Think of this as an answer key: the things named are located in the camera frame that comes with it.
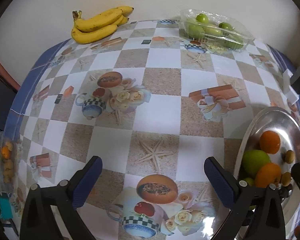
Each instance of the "green apple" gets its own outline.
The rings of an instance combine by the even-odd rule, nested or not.
[[[249,150],[243,154],[241,165],[251,178],[255,178],[259,169],[270,162],[269,155],[264,151]]]
[[[254,179],[252,178],[245,178],[243,179],[249,186],[254,186]]]
[[[204,13],[198,14],[195,19],[201,23],[206,23],[206,24],[209,23],[209,19]]]
[[[208,24],[208,26],[204,26],[203,29],[206,34],[219,37],[221,36],[222,32],[220,29],[216,28],[213,24]]]
[[[229,31],[233,30],[233,27],[231,26],[231,24],[224,23],[224,22],[219,24],[219,28],[229,30]]]
[[[185,25],[190,37],[195,39],[202,39],[204,37],[203,26],[191,22],[186,22]]]
[[[231,39],[232,41],[224,41],[224,46],[229,49],[241,49],[243,47],[242,39],[237,35],[229,35],[227,38]]]

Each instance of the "wall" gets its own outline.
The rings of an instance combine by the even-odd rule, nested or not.
[[[135,8],[132,21],[174,18],[183,8],[218,12],[300,63],[300,11],[291,0],[13,0],[0,19],[0,62],[21,84],[42,52],[70,38],[73,10],[88,18],[118,5]]]

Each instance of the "red apple print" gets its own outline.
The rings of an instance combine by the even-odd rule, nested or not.
[[[145,214],[148,217],[152,217],[154,215],[154,207],[150,203],[147,202],[139,202],[135,207],[134,211],[139,214]]]
[[[94,92],[92,93],[92,95],[94,97],[101,97],[101,96],[103,96],[105,94],[105,92],[106,91],[105,91],[104,88],[98,88],[98,89],[94,90]]]

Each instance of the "orange fruit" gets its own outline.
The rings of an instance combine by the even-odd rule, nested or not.
[[[8,160],[10,158],[10,151],[9,151],[8,146],[3,146],[2,147],[2,149],[1,149],[1,155],[6,160]]]
[[[262,151],[269,154],[276,154],[280,148],[280,137],[274,131],[265,131],[259,140]]]
[[[281,179],[281,168],[275,163],[266,163],[258,171],[254,179],[256,187],[266,188],[269,184],[273,183],[276,186]]]

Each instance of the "clear plastic container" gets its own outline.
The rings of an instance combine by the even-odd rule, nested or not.
[[[209,23],[198,22],[195,18],[203,13],[208,17]],[[218,46],[230,50],[244,50],[250,41],[254,40],[252,34],[237,20],[216,13],[195,9],[181,10],[181,22],[187,38]],[[219,28],[220,23],[229,23],[233,30]]]
[[[2,194],[2,192],[6,192],[6,193],[11,193],[13,192],[13,182],[12,179],[10,180],[10,182],[5,183],[4,182],[4,158],[1,154],[1,149],[3,146],[5,146],[6,142],[10,142],[13,145],[13,149],[10,152],[10,159],[12,160],[12,162],[14,163],[14,156],[15,156],[15,149],[16,149],[16,144],[14,142],[12,142],[11,140],[4,138],[3,136],[3,132],[0,132],[0,194]]]

